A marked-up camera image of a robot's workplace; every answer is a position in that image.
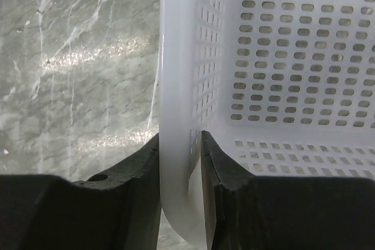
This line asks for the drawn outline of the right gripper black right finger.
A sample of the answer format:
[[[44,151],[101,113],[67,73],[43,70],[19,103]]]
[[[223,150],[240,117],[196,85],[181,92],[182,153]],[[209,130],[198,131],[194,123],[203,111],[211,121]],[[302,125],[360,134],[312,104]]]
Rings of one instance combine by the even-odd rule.
[[[251,174],[207,131],[201,142],[208,249],[373,249],[374,181]]]

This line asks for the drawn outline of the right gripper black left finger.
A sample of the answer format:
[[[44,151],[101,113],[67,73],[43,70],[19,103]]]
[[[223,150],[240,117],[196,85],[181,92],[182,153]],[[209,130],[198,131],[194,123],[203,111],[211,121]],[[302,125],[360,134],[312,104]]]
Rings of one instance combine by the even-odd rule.
[[[2,249],[156,249],[159,138],[85,181],[1,176]]]

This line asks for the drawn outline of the white perforated rectangular basket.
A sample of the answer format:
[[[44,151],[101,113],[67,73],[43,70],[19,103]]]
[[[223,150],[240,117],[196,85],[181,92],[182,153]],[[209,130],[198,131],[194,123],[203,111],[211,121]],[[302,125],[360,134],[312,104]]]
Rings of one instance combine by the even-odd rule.
[[[374,0],[161,0],[162,208],[207,248],[202,133],[256,176],[374,181]]]

